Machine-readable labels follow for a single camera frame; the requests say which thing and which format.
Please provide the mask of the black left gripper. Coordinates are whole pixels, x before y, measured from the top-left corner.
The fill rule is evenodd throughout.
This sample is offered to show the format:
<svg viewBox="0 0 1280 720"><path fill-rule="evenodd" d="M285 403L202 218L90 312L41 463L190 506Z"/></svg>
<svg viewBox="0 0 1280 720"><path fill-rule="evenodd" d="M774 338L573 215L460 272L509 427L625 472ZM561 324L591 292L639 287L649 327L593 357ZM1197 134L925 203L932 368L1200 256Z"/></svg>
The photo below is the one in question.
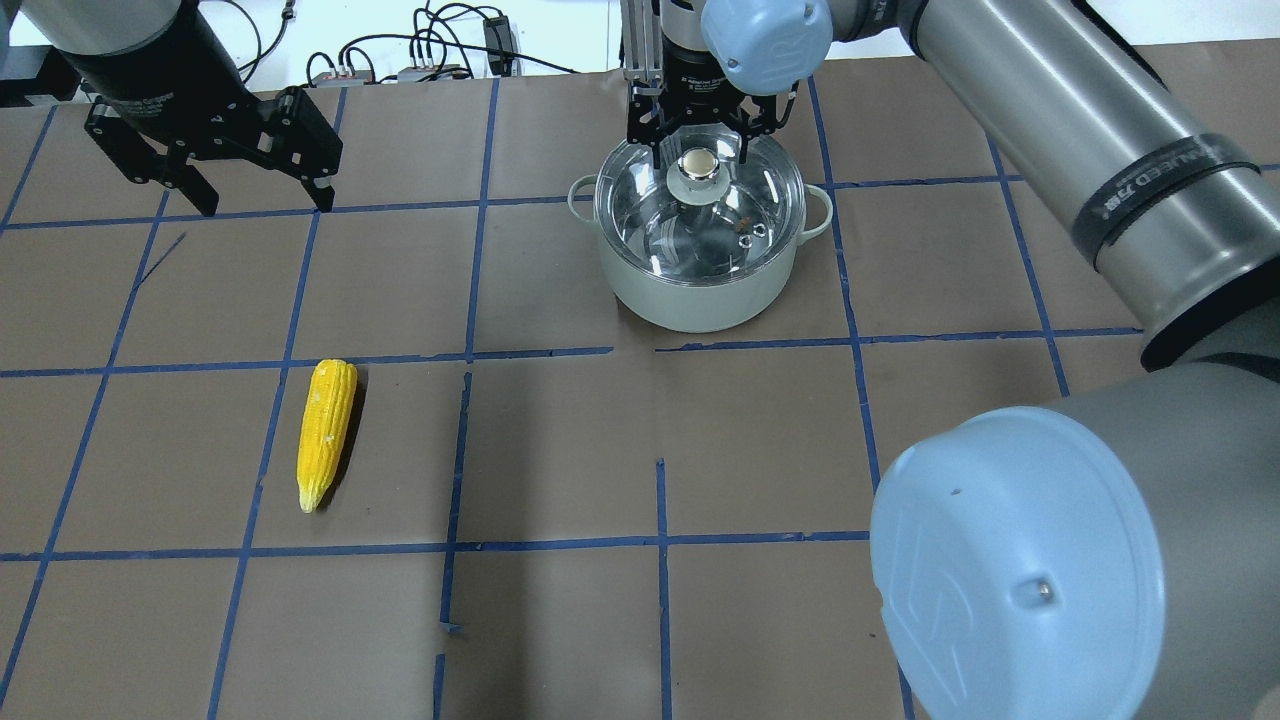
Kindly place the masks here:
<svg viewBox="0 0 1280 720"><path fill-rule="evenodd" d="M253 96L198 9L177 8L129 47L63 55L99 95L86 133L125 179L155 181L214 217L219 195L189 156L266 161L298 181L319 211L333 209L343 151L334 127L305 88Z"/></svg>

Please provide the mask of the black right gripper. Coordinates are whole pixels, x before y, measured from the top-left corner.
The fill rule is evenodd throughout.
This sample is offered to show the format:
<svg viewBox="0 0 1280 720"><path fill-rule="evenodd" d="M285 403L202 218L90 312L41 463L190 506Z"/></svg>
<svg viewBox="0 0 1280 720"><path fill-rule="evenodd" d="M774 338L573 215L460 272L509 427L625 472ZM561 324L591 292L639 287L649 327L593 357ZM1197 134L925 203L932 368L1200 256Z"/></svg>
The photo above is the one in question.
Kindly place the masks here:
<svg viewBox="0 0 1280 720"><path fill-rule="evenodd" d="M662 167L663 119L723 118L739 108L739 164L745 164L753 140L786 127L796 97L796 82L782 94L745 94L726 78L710 53L663 38L662 91L650 85L628 86L626 140L648 150L652 164Z"/></svg>

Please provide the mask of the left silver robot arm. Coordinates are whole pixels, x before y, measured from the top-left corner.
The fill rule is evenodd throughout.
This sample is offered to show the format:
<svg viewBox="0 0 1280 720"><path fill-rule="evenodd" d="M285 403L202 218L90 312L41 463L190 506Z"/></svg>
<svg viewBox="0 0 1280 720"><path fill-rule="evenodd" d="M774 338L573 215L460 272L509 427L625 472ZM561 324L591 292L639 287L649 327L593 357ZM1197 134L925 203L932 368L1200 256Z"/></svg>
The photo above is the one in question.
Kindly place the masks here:
<svg viewBox="0 0 1280 720"><path fill-rule="evenodd" d="M96 96L84 132L125 179L179 192L202 215L205 160L244 160L300 182L330 211L343 143L297 86L255 96L196 1L20 1Z"/></svg>

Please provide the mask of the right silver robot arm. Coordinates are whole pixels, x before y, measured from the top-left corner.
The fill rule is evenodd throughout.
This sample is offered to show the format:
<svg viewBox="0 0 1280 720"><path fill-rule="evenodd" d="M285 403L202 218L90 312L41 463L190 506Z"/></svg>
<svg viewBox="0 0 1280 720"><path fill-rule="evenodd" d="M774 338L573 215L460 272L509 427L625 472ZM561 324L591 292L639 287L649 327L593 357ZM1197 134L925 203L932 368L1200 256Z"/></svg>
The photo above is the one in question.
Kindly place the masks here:
<svg viewBox="0 0 1280 720"><path fill-rule="evenodd" d="M654 635L591 662L563 717L936 719L910 673L888 707L872 491L970 415L1140 375L1139 322L1012 158L915 58L833 61L801 90L835 219L782 299L714 334L616 299L634 480L655 484L627 582Z"/></svg>

